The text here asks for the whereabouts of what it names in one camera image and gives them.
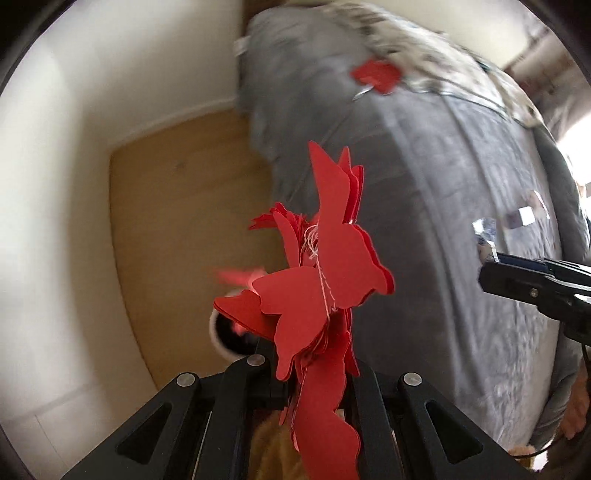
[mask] white wall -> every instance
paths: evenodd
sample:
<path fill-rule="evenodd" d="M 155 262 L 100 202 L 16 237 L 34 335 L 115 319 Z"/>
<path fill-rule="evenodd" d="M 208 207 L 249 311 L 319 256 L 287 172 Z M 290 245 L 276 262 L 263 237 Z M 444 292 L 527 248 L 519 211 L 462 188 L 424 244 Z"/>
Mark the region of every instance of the white wall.
<path fill-rule="evenodd" d="M 526 48 L 527 28 L 537 23 L 518 0 L 371 1 L 429 30 L 448 33 L 499 67 Z"/>
<path fill-rule="evenodd" d="M 116 147 L 233 105 L 241 5 L 77 0 L 47 41 L 98 133 Z"/>
<path fill-rule="evenodd" d="M 126 316 L 109 152 L 45 38 L 0 96 L 0 421 L 60 478 L 155 394 Z"/>
<path fill-rule="evenodd" d="M 78 0 L 0 96 L 0 421 L 61 478 L 155 394 L 119 289 L 109 157 L 230 107 L 241 0 Z"/>

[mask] wooden floor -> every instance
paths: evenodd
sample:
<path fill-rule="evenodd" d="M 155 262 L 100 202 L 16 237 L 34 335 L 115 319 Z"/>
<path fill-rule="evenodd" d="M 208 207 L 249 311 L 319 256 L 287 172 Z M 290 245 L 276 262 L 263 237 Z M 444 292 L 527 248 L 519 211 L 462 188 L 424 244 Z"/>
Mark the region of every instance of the wooden floor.
<path fill-rule="evenodd" d="M 221 268 L 284 267 L 276 231 L 247 230 L 269 208 L 271 173 L 247 120 L 206 115 L 111 158 L 113 244 L 125 305 L 158 388 L 179 372 L 223 370 L 209 339 Z"/>

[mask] metal screw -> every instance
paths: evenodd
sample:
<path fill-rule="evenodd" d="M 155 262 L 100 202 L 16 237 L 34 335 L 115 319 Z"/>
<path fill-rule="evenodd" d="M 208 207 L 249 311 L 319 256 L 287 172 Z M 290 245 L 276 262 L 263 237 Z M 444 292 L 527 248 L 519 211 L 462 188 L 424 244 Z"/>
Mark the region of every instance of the metal screw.
<path fill-rule="evenodd" d="M 255 353 L 254 355 L 250 355 L 248 357 L 248 360 L 246 360 L 246 363 L 248 365 L 250 365 L 251 367 L 258 367 L 259 365 L 262 365 L 263 363 L 265 363 L 265 357 Z"/>
<path fill-rule="evenodd" d="M 404 375 L 403 380 L 404 383 L 410 385 L 411 387 L 418 387 L 423 382 L 423 379 L 419 374 L 415 374 L 412 372 Z"/>
<path fill-rule="evenodd" d="M 177 385 L 179 387 L 190 387 L 195 383 L 195 375 L 181 374 L 177 377 Z"/>

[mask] gray blanket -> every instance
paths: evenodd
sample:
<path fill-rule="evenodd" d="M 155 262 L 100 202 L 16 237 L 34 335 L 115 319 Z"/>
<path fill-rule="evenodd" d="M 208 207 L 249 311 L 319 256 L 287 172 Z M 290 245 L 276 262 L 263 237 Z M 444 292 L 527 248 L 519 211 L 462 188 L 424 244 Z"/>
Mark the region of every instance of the gray blanket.
<path fill-rule="evenodd" d="M 348 145 L 364 165 L 359 224 L 397 290 L 355 310 L 357 356 L 395 377 L 420 373 L 504 447 L 548 440 L 578 366 L 576 346 L 535 307 L 482 292 L 472 222 L 501 219 L 537 190 L 550 220 L 499 229 L 499 250 L 529 258 L 564 250 L 565 260 L 582 262 L 589 233 L 551 137 L 404 86 L 353 100 L 361 87 L 349 72 L 371 52 L 317 11 L 267 10 L 249 34 L 240 104 L 272 166 L 273 200 L 317 210 L 310 140 L 333 158 Z M 558 182 L 549 183 L 552 168 Z"/>

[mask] paper butterfly garland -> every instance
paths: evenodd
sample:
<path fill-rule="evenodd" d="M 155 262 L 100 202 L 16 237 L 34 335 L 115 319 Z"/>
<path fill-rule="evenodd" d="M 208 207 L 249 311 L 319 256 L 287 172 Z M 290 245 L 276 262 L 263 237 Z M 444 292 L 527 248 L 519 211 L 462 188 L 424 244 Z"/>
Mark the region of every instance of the paper butterfly garland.
<path fill-rule="evenodd" d="M 297 388 L 284 410 L 294 445 L 310 480 L 358 480 L 356 430 L 335 412 L 346 372 L 359 375 L 351 340 L 351 308 L 377 291 L 394 291 L 392 274 L 379 262 L 367 232 L 356 225 L 363 167 L 351 166 L 345 148 L 335 163 L 309 143 L 320 209 L 311 222 L 277 203 L 251 229 L 277 228 L 289 268 L 271 274 L 226 273 L 248 286 L 218 297 L 215 308 L 277 347 L 276 376 L 293 374 Z"/>

